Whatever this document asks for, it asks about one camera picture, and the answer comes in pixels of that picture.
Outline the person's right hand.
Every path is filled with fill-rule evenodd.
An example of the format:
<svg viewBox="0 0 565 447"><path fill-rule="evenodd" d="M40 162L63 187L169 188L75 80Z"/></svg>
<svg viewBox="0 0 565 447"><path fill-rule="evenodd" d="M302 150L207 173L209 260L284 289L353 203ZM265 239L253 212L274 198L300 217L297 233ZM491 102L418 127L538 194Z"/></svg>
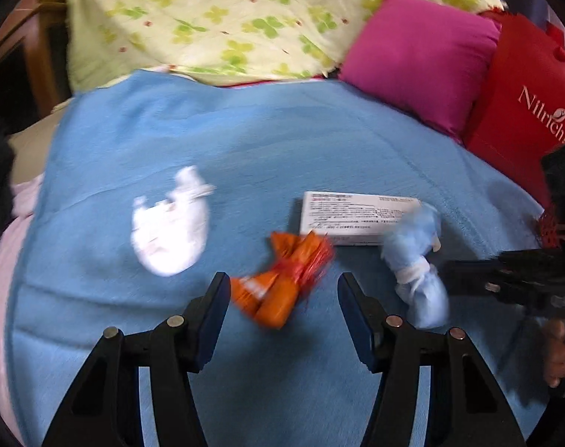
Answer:
<svg viewBox="0 0 565 447"><path fill-rule="evenodd" d="M556 387L565 379L565 320L551 319L544 326L544 380Z"/></svg>

